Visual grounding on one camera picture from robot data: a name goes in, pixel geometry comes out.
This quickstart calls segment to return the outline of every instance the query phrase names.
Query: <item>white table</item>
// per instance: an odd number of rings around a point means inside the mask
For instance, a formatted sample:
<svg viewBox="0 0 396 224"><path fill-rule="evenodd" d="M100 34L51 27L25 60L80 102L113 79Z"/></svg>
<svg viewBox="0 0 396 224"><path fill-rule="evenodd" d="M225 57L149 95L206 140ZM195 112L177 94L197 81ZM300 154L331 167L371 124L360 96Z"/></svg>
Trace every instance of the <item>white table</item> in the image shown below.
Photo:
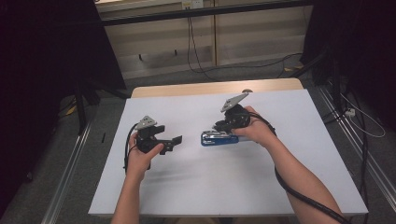
<svg viewBox="0 0 396 224"><path fill-rule="evenodd" d="M89 214L111 217L125 177L123 153L133 124L150 115L170 139L183 142L153 159L141 186L142 215L159 217L287 216L293 211L266 150L256 143L202 147L200 134L223 119L219 111L237 93L132 98L127 101ZM251 93L252 105L276 128L294 156L330 190L347 216L367 213L306 90Z"/></svg>

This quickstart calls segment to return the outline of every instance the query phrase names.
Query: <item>silver metal plate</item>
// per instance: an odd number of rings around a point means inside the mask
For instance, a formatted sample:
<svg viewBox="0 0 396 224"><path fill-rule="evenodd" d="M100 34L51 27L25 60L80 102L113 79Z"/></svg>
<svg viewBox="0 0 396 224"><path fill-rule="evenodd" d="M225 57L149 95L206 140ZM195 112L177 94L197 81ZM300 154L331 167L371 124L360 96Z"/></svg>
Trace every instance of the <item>silver metal plate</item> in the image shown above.
<svg viewBox="0 0 396 224"><path fill-rule="evenodd" d="M235 97L233 97L231 99L228 99L225 102L223 108L220 110L220 112L224 112L224 111L227 111L227 110L233 108L235 105L237 105L243 99L245 99L245 97L247 97L247 96L248 96L248 92L245 92L245 93L243 93L241 95L238 95L238 96L235 96Z"/></svg>
<svg viewBox="0 0 396 224"><path fill-rule="evenodd" d="M136 125L136 127L134 128L135 130L141 130L147 127L151 127L157 124L157 121L155 121L154 119L152 119L149 116L145 116L143 117L140 122Z"/></svg>

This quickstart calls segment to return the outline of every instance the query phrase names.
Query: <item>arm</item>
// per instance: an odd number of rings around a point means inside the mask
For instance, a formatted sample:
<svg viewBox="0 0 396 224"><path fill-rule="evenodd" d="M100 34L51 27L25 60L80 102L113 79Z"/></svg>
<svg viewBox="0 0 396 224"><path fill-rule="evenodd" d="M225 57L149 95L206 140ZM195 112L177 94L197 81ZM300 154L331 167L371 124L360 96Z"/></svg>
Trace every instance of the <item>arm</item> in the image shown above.
<svg viewBox="0 0 396 224"><path fill-rule="evenodd" d="M250 106L246 107L246 109L249 112L257 113ZM323 183L289 152L266 124L259 119L251 118L249 126L242 129L235 129L233 133L244 135L250 140L259 143L262 147L265 147L270 153L280 176L282 176L292 189L324 204L341 215L341 211L335 199ZM338 223L316 208L289 194L288 198L301 223Z"/></svg>
<svg viewBox="0 0 396 224"><path fill-rule="evenodd" d="M135 146L137 133L131 135L129 146ZM132 148L128 159L128 170L117 202L116 211L111 220L112 224L139 223L139 189L145 177L149 163L163 149L163 144L157 145L147 154L137 147Z"/></svg>

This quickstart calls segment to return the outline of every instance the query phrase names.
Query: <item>forearm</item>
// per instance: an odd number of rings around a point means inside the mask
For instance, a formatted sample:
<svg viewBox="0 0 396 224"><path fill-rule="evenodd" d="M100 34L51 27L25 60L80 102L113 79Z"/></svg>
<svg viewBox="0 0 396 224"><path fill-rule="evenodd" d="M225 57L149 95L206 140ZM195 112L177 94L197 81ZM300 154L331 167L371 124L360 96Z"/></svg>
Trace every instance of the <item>forearm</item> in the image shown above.
<svg viewBox="0 0 396 224"><path fill-rule="evenodd" d="M333 211L340 209L323 183L302 165L275 136L269 144L261 144L270 153L277 171L289 187L311 198ZM288 194L291 206L301 223L337 223L310 205Z"/></svg>
<svg viewBox="0 0 396 224"><path fill-rule="evenodd" d="M139 189L140 180L126 176L111 223L139 223Z"/></svg>

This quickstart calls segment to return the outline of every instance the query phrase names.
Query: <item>electrical outlet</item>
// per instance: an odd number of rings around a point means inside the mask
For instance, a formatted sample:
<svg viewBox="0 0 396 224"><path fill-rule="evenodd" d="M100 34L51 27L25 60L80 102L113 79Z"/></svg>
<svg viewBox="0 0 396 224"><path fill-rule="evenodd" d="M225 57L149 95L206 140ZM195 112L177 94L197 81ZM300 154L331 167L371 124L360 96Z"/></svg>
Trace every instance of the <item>electrical outlet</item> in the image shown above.
<svg viewBox="0 0 396 224"><path fill-rule="evenodd" d="M348 108L348 109L346 110L346 115L347 115L347 116L350 116L350 117L355 117L355 109Z"/></svg>
<svg viewBox="0 0 396 224"><path fill-rule="evenodd" d="M183 9L183 10L193 9L191 0L181 1L181 9Z"/></svg>
<svg viewBox="0 0 396 224"><path fill-rule="evenodd" d="M203 8L204 0L192 0L191 4L192 4L192 8Z"/></svg>

